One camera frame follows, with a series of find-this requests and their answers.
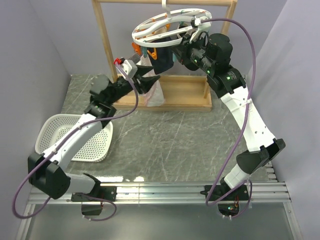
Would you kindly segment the white pink-trimmed underwear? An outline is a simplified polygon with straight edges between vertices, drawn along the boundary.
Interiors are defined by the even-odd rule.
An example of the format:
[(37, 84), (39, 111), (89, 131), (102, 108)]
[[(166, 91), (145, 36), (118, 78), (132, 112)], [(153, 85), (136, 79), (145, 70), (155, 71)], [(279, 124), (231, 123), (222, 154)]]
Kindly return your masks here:
[[(138, 64), (142, 66), (152, 65), (148, 56), (146, 58), (141, 56)], [(144, 104), (147, 107), (159, 107), (165, 103), (165, 97), (159, 80), (152, 86), (148, 93), (143, 94), (142, 96)]]

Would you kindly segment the white oval clip hanger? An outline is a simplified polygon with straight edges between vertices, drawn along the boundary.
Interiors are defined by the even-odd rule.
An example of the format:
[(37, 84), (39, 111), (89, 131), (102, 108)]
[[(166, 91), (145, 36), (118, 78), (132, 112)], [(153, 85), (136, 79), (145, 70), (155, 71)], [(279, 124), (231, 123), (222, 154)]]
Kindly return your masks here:
[(139, 24), (131, 34), (132, 40), (139, 46), (146, 48), (163, 48), (178, 45), (184, 35), (195, 32), (191, 21), (195, 17), (212, 14), (201, 8), (184, 8), (170, 10), (167, 1), (161, 2), (164, 13), (156, 15)]

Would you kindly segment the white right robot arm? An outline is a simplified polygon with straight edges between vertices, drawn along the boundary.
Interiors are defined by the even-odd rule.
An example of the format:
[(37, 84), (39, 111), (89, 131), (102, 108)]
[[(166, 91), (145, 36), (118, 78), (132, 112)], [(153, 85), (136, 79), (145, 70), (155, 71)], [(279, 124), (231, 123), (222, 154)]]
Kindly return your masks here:
[(205, 192), (207, 202), (231, 200), (244, 190), (244, 183), (286, 146), (265, 125), (251, 97), (242, 74), (231, 64), (233, 46), (221, 33), (206, 34), (191, 40), (189, 34), (171, 49), (177, 60), (191, 71), (202, 70), (216, 96), (226, 105), (240, 127), (247, 149), (236, 156), (236, 165)]

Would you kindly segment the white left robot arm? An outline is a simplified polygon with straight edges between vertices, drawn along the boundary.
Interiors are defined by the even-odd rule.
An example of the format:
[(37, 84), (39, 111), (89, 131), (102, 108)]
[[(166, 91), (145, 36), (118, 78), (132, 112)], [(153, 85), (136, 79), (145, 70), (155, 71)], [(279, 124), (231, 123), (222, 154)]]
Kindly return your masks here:
[(108, 123), (117, 119), (113, 106), (122, 97), (134, 91), (146, 94), (158, 75), (146, 76), (152, 66), (136, 65), (131, 60), (115, 65), (121, 76), (111, 82), (105, 75), (97, 76), (91, 84), (90, 102), (78, 122), (54, 145), (28, 157), (28, 181), (52, 199), (66, 193), (83, 194), (89, 201), (101, 195), (101, 182), (89, 174), (66, 174), (65, 169), (78, 151)]

